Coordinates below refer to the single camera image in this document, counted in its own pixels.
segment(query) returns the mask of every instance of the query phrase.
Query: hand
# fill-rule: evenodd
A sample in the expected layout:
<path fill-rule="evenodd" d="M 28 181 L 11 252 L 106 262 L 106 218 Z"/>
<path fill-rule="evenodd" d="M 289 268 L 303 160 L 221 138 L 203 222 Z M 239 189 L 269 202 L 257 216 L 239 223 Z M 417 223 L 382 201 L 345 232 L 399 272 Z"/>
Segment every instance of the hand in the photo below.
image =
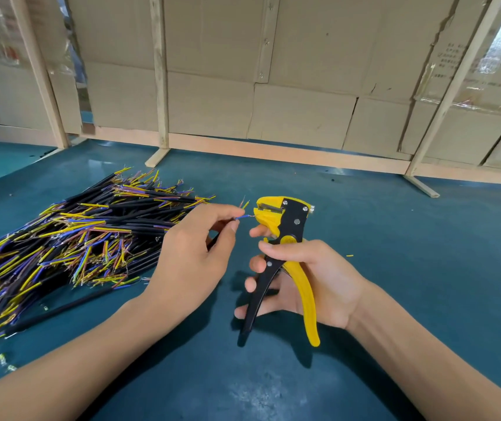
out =
<path fill-rule="evenodd" d="M 148 306 L 162 306 L 170 329 L 182 322 L 211 294 L 225 274 L 244 210 L 233 205 L 202 204 L 164 236 L 159 263 L 139 297 Z M 219 232 L 207 250 L 210 230 Z"/>
<path fill-rule="evenodd" d="M 271 237 L 271 232 L 266 226 L 260 225 L 250 230 L 250 235 Z M 278 260 L 301 262 L 313 289 L 317 321 L 338 328 L 347 327 L 363 290 L 370 283 L 350 263 L 323 241 L 318 240 L 282 245 L 261 241 L 258 247 L 264 254 Z M 250 268 L 257 273 L 263 272 L 266 269 L 263 256 L 254 256 L 250 260 Z M 247 278 L 245 288 L 248 292 L 253 292 L 256 289 L 256 280 Z M 303 314 L 301 296 L 287 273 L 281 270 L 270 288 L 279 292 L 264 298 L 258 316 L 277 310 Z M 235 309 L 236 318 L 243 319 L 246 314 L 247 306 Z"/>

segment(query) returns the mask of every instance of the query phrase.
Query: yellow handle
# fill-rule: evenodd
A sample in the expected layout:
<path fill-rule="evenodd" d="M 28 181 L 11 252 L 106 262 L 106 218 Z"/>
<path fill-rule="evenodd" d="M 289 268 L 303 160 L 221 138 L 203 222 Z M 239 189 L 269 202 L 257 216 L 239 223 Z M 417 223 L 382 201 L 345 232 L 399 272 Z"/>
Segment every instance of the yellow handle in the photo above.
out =
<path fill-rule="evenodd" d="M 320 345 L 319 333 L 317 332 L 317 308 L 315 307 L 315 298 L 313 290 L 309 283 L 309 278 L 301 268 L 297 261 L 286 261 L 283 267 L 287 270 L 295 284 L 301 301 L 303 302 L 303 321 L 305 322 L 305 331 L 311 346 L 318 347 Z"/>

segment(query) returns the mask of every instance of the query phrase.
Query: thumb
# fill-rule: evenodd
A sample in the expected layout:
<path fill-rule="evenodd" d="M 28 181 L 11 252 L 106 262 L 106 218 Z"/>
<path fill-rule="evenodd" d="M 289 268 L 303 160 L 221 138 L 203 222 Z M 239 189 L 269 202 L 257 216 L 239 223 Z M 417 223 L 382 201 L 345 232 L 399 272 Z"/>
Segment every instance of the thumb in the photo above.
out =
<path fill-rule="evenodd" d="M 216 244 L 209 250 L 209 255 L 217 260 L 227 262 L 235 246 L 235 233 L 239 227 L 238 220 L 228 222 L 217 237 Z"/>
<path fill-rule="evenodd" d="M 321 241 L 305 241 L 295 244 L 272 245 L 265 241 L 258 242 L 260 251 L 278 260 L 314 263 L 317 261 Z"/>

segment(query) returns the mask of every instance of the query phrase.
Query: forearm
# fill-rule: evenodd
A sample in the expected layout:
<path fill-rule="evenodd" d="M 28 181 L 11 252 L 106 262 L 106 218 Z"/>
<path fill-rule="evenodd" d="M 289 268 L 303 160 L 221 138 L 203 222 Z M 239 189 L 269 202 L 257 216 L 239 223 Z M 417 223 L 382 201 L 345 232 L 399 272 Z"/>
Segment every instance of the forearm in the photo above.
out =
<path fill-rule="evenodd" d="M 76 419 L 132 361 L 172 329 L 128 301 L 111 318 L 0 380 L 0 419 Z M 170 313 L 161 319 L 169 319 Z"/>
<path fill-rule="evenodd" d="M 501 389 L 379 287 L 367 287 L 347 329 L 428 420 L 501 419 Z"/>

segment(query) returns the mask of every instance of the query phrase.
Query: pile of cables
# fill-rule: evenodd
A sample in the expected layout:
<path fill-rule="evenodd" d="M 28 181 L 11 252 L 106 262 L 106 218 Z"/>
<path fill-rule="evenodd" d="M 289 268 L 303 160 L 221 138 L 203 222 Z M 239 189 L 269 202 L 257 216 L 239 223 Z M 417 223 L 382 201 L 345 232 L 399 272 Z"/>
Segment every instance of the pile of cables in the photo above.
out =
<path fill-rule="evenodd" d="M 158 171 L 117 171 L 0 238 L 0 337 L 35 301 L 70 284 L 128 287 L 157 265 L 163 236 L 197 205 Z"/>

